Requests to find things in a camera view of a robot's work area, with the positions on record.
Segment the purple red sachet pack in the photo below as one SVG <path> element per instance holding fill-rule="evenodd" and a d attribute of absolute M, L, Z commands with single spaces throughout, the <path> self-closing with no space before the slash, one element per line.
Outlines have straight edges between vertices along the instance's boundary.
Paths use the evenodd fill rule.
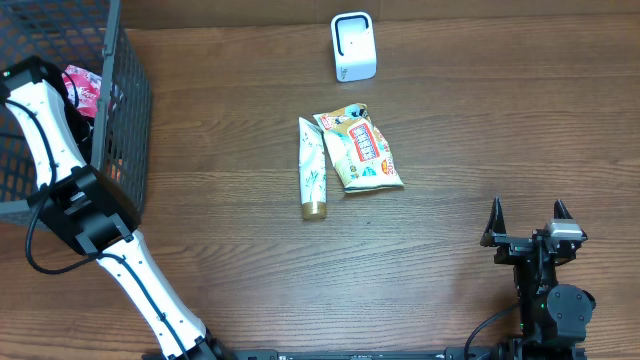
<path fill-rule="evenodd" d="M 68 65 L 62 79 L 71 104 L 84 116 L 95 118 L 98 112 L 101 77 L 86 69 Z"/>

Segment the beige snack bag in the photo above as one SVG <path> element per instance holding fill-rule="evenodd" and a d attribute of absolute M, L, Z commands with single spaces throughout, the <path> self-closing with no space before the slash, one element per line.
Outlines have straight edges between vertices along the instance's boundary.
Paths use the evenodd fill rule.
<path fill-rule="evenodd" d="M 354 103 L 313 115 L 323 131 L 331 163 L 345 193 L 404 186 L 390 145 L 373 124 L 368 107 Z"/>

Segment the white gold-capped cream tube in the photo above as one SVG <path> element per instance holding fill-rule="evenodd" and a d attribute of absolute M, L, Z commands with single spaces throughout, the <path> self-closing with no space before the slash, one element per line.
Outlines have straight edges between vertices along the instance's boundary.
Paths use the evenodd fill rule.
<path fill-rule="evenodd" d="M 324 219 L 327 215 L 325 147 L 321 129 L 299 118 L 299 180 L 304 220 Z"/>

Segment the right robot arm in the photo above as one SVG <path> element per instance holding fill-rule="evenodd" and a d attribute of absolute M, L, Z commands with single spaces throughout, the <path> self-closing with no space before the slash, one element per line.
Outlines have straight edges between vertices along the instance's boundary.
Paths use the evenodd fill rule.
<path fill-rule="evenodd" d="M 542 229 L 528 237 L 507 234 L 499 198 L 493 200 L 491 214 L 480 240 L 483 247 L 496 249 L 494 262 L 510 265 L 514 271 L 517 301 L 477 327 L 484 329 L 497 319 L 517 310 L 519 336 L 496 344 L 483 359 L 584 359 L 577 345 L 587 336 L 596 300 L 574 285 L 561 284 L 556 268 L 576 258 L 588 240 L 586 232 L 570 215 L 564 203 L 554 203 L 553 217 Z"/>

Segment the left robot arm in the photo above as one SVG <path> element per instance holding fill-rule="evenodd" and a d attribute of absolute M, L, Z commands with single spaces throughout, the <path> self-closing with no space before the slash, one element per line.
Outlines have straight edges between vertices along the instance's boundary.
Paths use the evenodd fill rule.
<path fill-rule="evenodd" d="M 135 205 L 82 156 L 88 123 L 71 103 L 61 70 L 37 56 L 8 67 L 1 104 L 17 120 L 35 164 L 28 229 L 43 223 L 81 255 L 68 271 L 97 262 L 108 272 L 151 328 L 163 358 L 231 358 L 155 263 Z"/>

